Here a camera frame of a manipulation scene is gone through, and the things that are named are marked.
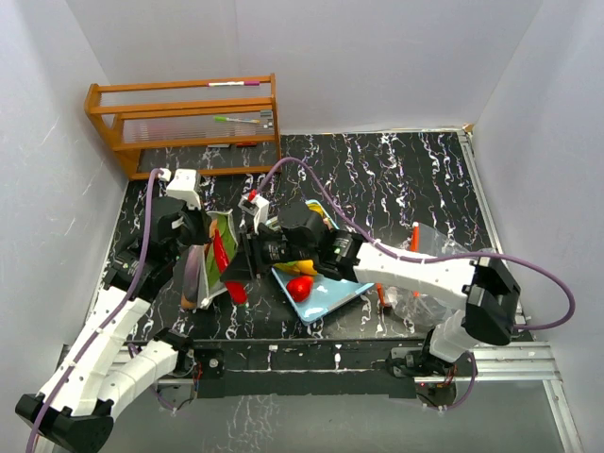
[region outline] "wooden rack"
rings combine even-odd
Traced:
[[[257,86],[210,87],[209,83],[247,81]],[[273,142],[281,159],[275,75],[183,82],[99,86],[92,84],[84,110],[130,179],[140,173],[144,149]],[[229,121],[217,123],[213,115]],[[236,123],[252,118],[260,124]],[[265,173],[272,165],[199,169],[204,176]]]

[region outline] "red apple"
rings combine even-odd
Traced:
[[[311,276],[296,277],[290,280],[285,288],[294,302],[304,302],[310,295],[312,282]]]

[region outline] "cable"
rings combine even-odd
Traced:
[[[428,398],[426,395],[424,394],[417,394],[417,396],[421,396],[422,398],[424,398],[428,403],[430,403],[433,407],[438,408],[438,404],[436,404],[434,401],[432,401],[430,398]]]
[[[472,363],[472,375],[470,377],[470,385],[468,385],[468,390],[465,391],[465,394],[463,394],[460,399],[455,401],[451,406],[446,406],[447,410],[456,409],[461,406],[461,404],[463,404],[463,402],[468,399],[468,397],[472,393],[472,389],[474,389],[474,384],[476,383],[476,377],[478,375],[478,367],[476,365],[476,357],[474,357],[474,353],[472,351],[468,351],[467,354],[470,359],[470,362]]]
[[[192,363],[191,363],[191,368],[189,368],[189,370],[188,370],[188,371],[186,371],[186,372],[185,372],[185,373],[183,373],[182,375],[177,375],[177,374],[175,374],[175,373],[172,373],[172,377],[173,377],[173,378],[185,378],[185,377],[187,377],[187,376],[188,376],[188,375],[191,373],[191,371],[192,371],[192,370],[194,370],[194,369],[195,369],[195,362],[192,362]]]
[[[143,274],[143,265],[147,257],[147,250],[149,248],[149,237],[151,235],[151,201],[153,199],[153,182],[155,181],[155,178],[157,176],[161,175],[161,173],[161,169],[155,168],[151,170],[151,173],[149,174],[149,180],[147,182],[147,194],[145,199],[143,245],[141,247],[141,257],[139,258],[139,266],[137,267],[136,272],[134,273],[132,282],[130,283],[130,286],[128,287],[128,290],[126,291],[126,294],[124,295],[122,301],[107,316],[107,318],[105,318],[105,321],[100,324],[98,329],[96,329],[91,334],[90,338],[86,341],[86,343],[82,345],[82,348],[77,351],[77,354],[75,354],[74,356],[74,361],[67,366],[65,373],[63,373],[63,376],[60,377],[59,381],[57,382],[57,385],[55,385],[55,388],[50,392],[49,395],[46,396],[46,400],[42,404],[42,407],[40,408],[40,411],[38,412],[38,415],[34,420],[34,424],[31,427],[31,432],[29,433],[29,438],[27,439],[25,453],[33,453],[34,443],[38,431],[40,430],[42,419],[48,412],[48,408],[50,408],[50,405],[53,400],[57,397],[57,394],[59,394],[61,387],[63,386],[63,384],[65,384],[65,382],[67,382],[67,379],[69,379],[69,376],[74,371],[75,365],[82,359],[88,348],[91,346],[92,343],[94,343],[94,340],[96,340],[96,337],[99,336],[100,329],[103,329],[108,326],[109,323],[113,320],[113,318],[115,318],[115,316],[126,306],[127,301],[130,299],[130,297],[132,297],[132,295],[134,294],[134,290],[139,284],[139,280],[141,279],[141,276]]]
[[[139,354],[139,350],[137,349],[137,347],[134,344],[129,344],[128,345],[128,354],[130,354],[131,359],[134,359],[134,357]],[[168,401],[166,398],[161,396],[161,394],[159,393],[158,390],[154,389],[153,387],[149,387],[149,391],[155,395],[155,397],[158,399],[160,404],[163,405],[166,409],[169,409],[170,411],[177,411],[176,406],[174,406],[170,401]]]
[[[180,403],[178,405],[178,407],[176,408],[177,411],[180,411],[182,409],[182,407],[187,404],[187,403],[191,403],[194,400],[194,398],[189,398],[189,399],[185,399],[182,403]]]
[[[334,208],[334,210],[336,211],[338,216],[340,216],[347,225],[349,225],[350,227],[357,230],[366,241],[368,241],[370,244],[373,245],[373,247],[375,247],[377,250],[379,250],[380,252],[382,252],[383,254],[385,254],[391,258],[394,258],[396,260],[406,261],[406,262],[412,262],[415,264],[433,264],[436,262],[444,262],[444,261],[450,261],[450,260],[463,260],[463,259],[469,259],[469,258],[496,258],[496,259],[501,259],[501,260],[507,260],[507,261],[515,262],[516,264],[520,264],[521,266],[527,267],[527,268],[529,268],[535,272],[538,272],[539,274],[549,278],[554,283],[556,283],[562,289],[562,291],[564,292],[566,297],[568,297],[568,312],[559,320],[553,321],[553,322],[547,323],[547,324],[537,325],[537,326],[515,324],[514,328],[519,329],[519,330],[546,330],[548,328],[554,328],[554,327],[561,326],[562,324],[566,323],[570,318],[572,318],[573,314],[575,314],[575,308],[577,305],[577,303],[575,301],[575,296],[573,295],[573,292],[570,290],[568,285],[566,285],[566,283],[564,283],[562,280],[560,280],[558,277],[554,276],[552,273],[550,273],[543,267],[533,264],[531,262],[528,262],[526,260],[522,260],[520,258],[513,257],[512,255],[507,255],[504,253],[500,254],[500,253],[495,253],[495,252],[469,252],[469,253],[460,253],[459,255],[452,255],[449,257],[428,258],[425,260],[419,259],[419,258],[409,258],[409,257],[397,255],[395,252],[393,252],[389,248],[386,248],[385,246],[383,246],[379,241],[372,238],[368,232],[366,232],[360,226],[355,224],[352,220],[348,219],[346,217],[346,215],[344,214],[344,212],[336,206],[336,204],[334,203],[331,196],[329,196],[329,193],[327,193],[326,188],[323,186],[323,184],[321,184],[321,181],[319,180],[317,175],[312,171],[312,169],[309,167],[309,165],[306,162],[304,162],[300,159],[283,158],[280,161],[278,161],[273,166],[273,168],[271,168],[271,171],[268,172],[266,177],[262,180],[262,182],[258,186],[258,192],[259,193],[262,192],[262,189],[264,189],[264,187],[266,186],[268,181],[270,181],[271,177],[273,177],[273,175],[275,174],[275,172],[279,169],[279,167],[281,165],[283,165],[284,163],[290,163],[290,162],[297,163],[298,165],[302,166],[306,171],[308,171],[310,173],[310,176],[312,177],[314,182],[316,182],[317,185],[319,186],[321,193],[323,194],[325,199],[328,201],[329,205],[332,208]]]
[[[197,374],[193,375],[193,389],[195,390],[195,392],[199,392],[199,379],[201,379],[201,377],[204,374],[204,370],[201,367],[201,363],[197,363]]]
[[[461,406],[463,404],[463,402],[466,399],[468,399],[468,397],[472,393],[472,389],[474,389],[474,384],[476,383],[476,377],[478,375],[478,367],[476,365],[476,357],[474,357],[474,353],[472,353],[471,351],[468,351],[467,354],[468,354],[468,358],[470,359],[470,362],[472,363],[472,375],[470,376],[470,385],[468,385],[468,390],[466,390],[465,394],[463,394],[463,396],[460,399],[458,399],[457,401],[455,401],[451,406],[446,406],[446,405],[438,406],[428,399],[428,402],[430,404],[432,404],[432,406],[428,406],[429,408],[435,409],[437,411],[450,411],[451,409],[458,408],[459,406]]]
[[[453,377],[455,376],[456,373],[457,373],[457,365],[454,365],[452,368],[449,369],[448,373],[446,374],[445,381],[440,385],[442,385],[444,387],[451,385],[451,382],[453,382]]]

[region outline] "black marble surface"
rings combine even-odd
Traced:
[[[324,181],[344,212],[374,237],[402,246],[411,235],[414,221],[434,226],[470,250],[490,246],[471,178],[455,133],[385,133],[283,136],[283,154],[308,163]],[[204,150],[156,150],[147,152],[141,166],[171,169],[230,165],[225,156],[204,154]],[[266,148],[249,148],[245,154],[259,164],[274,162]],[[201,197],[207,210],[236,209],[241,193],[256,187],[263,176],[218,176],[206,178]],[[163,193],[164,186],[156,185]],[[122,215],[111,248],[140,228],[146,182],[130,182]],[[305,171],[286,166],[268,185],[265,196],[272,210],[296,199],[321,199]],[[334,212],[327,209],[335,218]],[[280,338],[393,338],[421,337],[412,319],[401,319],[379,306],[378,295],[370,290],[305,327],[295,315],[277,283],[268,277],[247,286],[248,303],[234,306],[227,294],[214,300],[208,310],[195,313],[180,308],[181,260],[174,279],[160,292],[149,312],[134,329],[135,340],[148,340],[163,327],[172,327],[195,339],[280,339]]]

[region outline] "gray floor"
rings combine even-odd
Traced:
[[[381,396],[245,396],[196,400],[173,417],[145,392],[102,451],[336,450],[563,452],[541,382],[478,383],[463,406],[442,416]]]

